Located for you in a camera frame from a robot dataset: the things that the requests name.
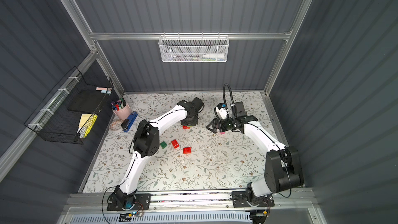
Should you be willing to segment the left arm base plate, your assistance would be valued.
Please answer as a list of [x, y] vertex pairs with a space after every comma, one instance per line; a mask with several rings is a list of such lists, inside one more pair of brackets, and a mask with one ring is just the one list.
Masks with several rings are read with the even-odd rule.
[[151, 194], [137, 194], [127, 196], [119, 201], [114, 193], [107, 199], [107, 211], [145, 211], [149, 209]]

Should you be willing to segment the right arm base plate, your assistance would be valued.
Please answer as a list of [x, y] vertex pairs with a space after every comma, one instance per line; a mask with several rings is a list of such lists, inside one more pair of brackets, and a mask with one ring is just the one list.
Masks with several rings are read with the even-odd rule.
[[233, 191], [230, 194], [230, 200], [233, 203], [234, 208], [246, 208], [246, 207], [274, 207], [275, 203], [272, 195], [256, 197], [252, 193], [246, 191]]

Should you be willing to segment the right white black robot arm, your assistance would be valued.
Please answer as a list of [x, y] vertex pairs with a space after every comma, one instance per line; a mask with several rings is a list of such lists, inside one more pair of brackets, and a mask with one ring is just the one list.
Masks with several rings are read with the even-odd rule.
[[294, 147], [288, 147], [271, 136], [259, 120], [248, 116], [241, 102], [220, 103], [214, 108], [216, 118], [206, 127], [213, 133], [240, 132], [250, 138], [265, 155], [264, 175], [247, 185], [244, 199], [250, 205], [258, 205], [266, 196], [291, 190], [304, 184], [300, 155]]

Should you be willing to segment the dark green lego brick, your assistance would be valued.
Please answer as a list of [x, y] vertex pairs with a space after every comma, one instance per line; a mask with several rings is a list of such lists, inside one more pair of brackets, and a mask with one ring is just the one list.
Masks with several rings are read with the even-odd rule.
[[167, 143], [166, 142], [161, 142], [160, 146], [162, 147], [162, 149], [167, 148]]

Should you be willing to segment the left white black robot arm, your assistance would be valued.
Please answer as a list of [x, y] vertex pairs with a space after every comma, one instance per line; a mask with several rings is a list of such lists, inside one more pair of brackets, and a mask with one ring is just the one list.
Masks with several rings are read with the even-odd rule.
[[108, 197], [108, 205], [116, 205], [118, 209], [131, 210], [135, 207], [135, 194], [138, 181], [149, 158], [160, 148], [160, 136], [168, 128], [178, 122], [183, 125], [196, 125], [204, 103], [199, 98], [192, 101], [182, 100], [167, 113], [153, 120], [142, 120], [138, 124], [131, 148], [132, 160], [126, 169], [122, 182], [115, 186], [114, 192]]

